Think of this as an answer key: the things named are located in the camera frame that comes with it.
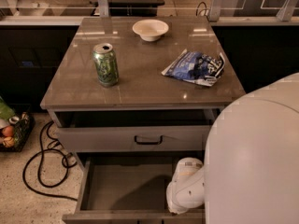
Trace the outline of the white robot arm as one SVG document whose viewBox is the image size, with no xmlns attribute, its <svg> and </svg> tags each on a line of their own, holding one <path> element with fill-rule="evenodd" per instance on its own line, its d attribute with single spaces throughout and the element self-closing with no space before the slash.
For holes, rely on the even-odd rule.
<svg viewBox="0 0 299 224">
<path fill-rule="evenodd" d="M 203 206 L 206 224 L 299 224 L 299 74 L 228 105 L 204 159 L 178 162 L 166 199 L 177 215 Z"/>
</svg>

